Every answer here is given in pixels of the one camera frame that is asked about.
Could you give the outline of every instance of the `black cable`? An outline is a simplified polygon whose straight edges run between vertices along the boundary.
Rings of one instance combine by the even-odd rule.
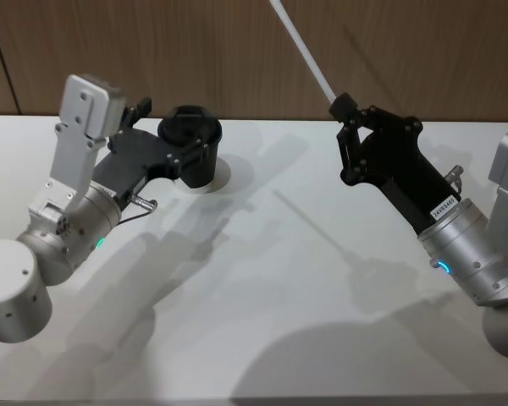
[[[151,200],[151,203],[153,205],[157,205],[157,201],[156,200]],[[131,222],[132,220],[137,220],[138,218],[142,218],[144,216],[148,216],[149,214],[153,213],[153,211],[148,211],[147,213],[143,213],[143,214],[138,214],[137,216],[133,216],[133,217],[130,217],[130,218],[127,218],[126,220],[122,220],[120,221],[117,226],[121,225],[121,224],[124,224],[125,222]]]

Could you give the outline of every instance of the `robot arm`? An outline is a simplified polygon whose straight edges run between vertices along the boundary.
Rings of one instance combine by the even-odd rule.
[[[414,228],[430,265],[443,268],[476,305],[486,308],[486,337],[508,357],[508,134],[489,175],[500,186],[488,221],[469,199],[461,200],[462,168],[455,166],[443,177],[421,154],[417,118],[376,107],[358,110],[347,94],[337,97],[329,111],[343,123],[337,135],[342,180],[370,183],[384,193]],[[373,131],[363,142],[360,127]]]
[[[178,107],[157,137],[132,128],[150,111],[148,98],[125,109],[118,88],[68,77],[49,179],[30,204],[28,228],[15,241],[0,240],[1,342],[24,341],[45,327],[52,313],[47,286],[66,281],[130,203],[147,214],[156,209],[155,200],[138,196],[147,182],[181,178],[196,188],[213,180],[218,120],[202,107]],[[95,167],[106,140],[111,153]]]

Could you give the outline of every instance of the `white table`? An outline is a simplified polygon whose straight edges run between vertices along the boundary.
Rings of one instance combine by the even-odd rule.
[[[28,223],[56,118],[0,117],[0,238]],[[156,131],[158,120],[141,122]],[[339,178],[336,123],[223,121],[219,191],[163,179],[26,343],[0,343],[0,399],[508,392],[481,310],[374,187]],[[506,123],[425,123],[420,147],[486,214]],[[124,217],[136,213],[129,208]]]

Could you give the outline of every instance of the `white rod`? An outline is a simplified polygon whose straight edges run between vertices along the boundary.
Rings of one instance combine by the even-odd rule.
[[[312,57],[310,51],[306,47],[305,42],[303,42],[303,40],[301,39],[301,36],[299,35],[299,32],[297,32],[294,23],[291,22],[291,19],[288,16],[288,13],[286,13],[284,6],[280,2],[280,0],[269,0],[269,2],[271,3],[271,6],[273,6],[275,13],[279,16],[280,21],[282,21],[282,24],[284,24],[284,27],[286,27],[288,33],[291,36],[291,39],[295,43],[295,46],[303,56],[306,65],[311,70],[312,75],[314,76],[314,79],[316,79],[318,85],[320,86],[320,88],[322,88],[323,93],[328,98],[329,104],[332,104],[333,101],[335,100],[335,94],[331,89],[331,86],[329,85],[328,81],[323,76],[322,71],[316,64],[316,61]]]

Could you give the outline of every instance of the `wooden wall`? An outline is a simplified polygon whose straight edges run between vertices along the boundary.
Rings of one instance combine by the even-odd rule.
[[[508,0],[283,5],[335,92],[422,119],[508,121]],[[158,116],[195,103],[329,118],[268,0],[0,0],[0,50],[23,114],[56,113],[66,75],[90,72],[129,102],[150,94]],[[2,82],[0,112],[15,113]]]

